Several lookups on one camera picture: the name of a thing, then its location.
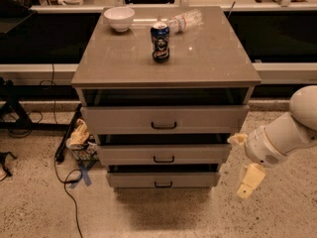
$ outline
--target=black handle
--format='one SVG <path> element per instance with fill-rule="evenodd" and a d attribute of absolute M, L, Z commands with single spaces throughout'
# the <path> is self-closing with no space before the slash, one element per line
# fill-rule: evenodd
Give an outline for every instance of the black handle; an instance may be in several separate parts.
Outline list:
<path fill-rule="evenodd" d="M 172 130 L 172 129 L 175 129 L 177 127 L 177 123 L 174 122 L 174 124 L 171 125 L 171 126 L 158 126 L 158 125 L 155 124 L 155 122 L 152 122 L 151 126 L 155 130 Z"/>
<path fill-rule="evenodd" d="M 153 156 L 153 161 L 155 163 L 173 163 L 175 161 L 175 157 L 172 156 L 170 161 L 158 161 L 157 158 L 155 156 Z"/>
<path fill-rule="evenodd" d="M 155 187 L 172 187 L 172 181 L 170 181 L 168 185 L 158 185 L 158 183 L 155 181 Z"/>

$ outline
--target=bowl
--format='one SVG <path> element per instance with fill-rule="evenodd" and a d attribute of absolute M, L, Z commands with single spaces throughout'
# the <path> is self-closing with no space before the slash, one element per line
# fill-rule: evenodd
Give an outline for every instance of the bowl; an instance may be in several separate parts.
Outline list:
<path fill-rule="evenodd" d="M 130 7 L 113 7 L 104 12 L 111 28 L 117 32 L 127 31 L 135 18 L 135 10 Z"/>

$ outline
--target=soda can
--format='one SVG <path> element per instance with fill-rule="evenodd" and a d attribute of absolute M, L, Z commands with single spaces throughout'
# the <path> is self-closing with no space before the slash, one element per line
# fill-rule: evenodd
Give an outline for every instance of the soda can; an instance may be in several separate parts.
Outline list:
<path fill-rule="evenodd" d="M 164 62 L 169 58 L 169 27 L 164 22 L 156 22 L 151 27 L 153 43 L 152 57 L 156 62 Z"/>

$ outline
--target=cabinet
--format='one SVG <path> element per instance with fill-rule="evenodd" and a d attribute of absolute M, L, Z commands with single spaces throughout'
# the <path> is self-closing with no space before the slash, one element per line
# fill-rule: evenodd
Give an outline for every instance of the cabinet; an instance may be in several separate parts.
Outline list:
<path fill-rule="evenodd" d="M 135 7 L 125 33 L 102 16 L 72 79 L 112 187 L 211 187 L 261 80 L 220 7 L 170 36 L 170 58 L 152 59 L 150 28 L 189 7 Z"/>

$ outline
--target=plastic bottle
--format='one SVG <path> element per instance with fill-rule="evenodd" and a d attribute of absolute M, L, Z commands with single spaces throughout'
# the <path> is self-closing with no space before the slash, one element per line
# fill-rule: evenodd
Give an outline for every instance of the plastic bottle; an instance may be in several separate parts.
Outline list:
<path fill-rule="evenodd" d="M 175 34 L 185 32 L 198 26 L 202 21 L 201 11 L 194 9 L 172 18 L 167 19 L 166 23 L 169 26 L 169 32 Z"/>

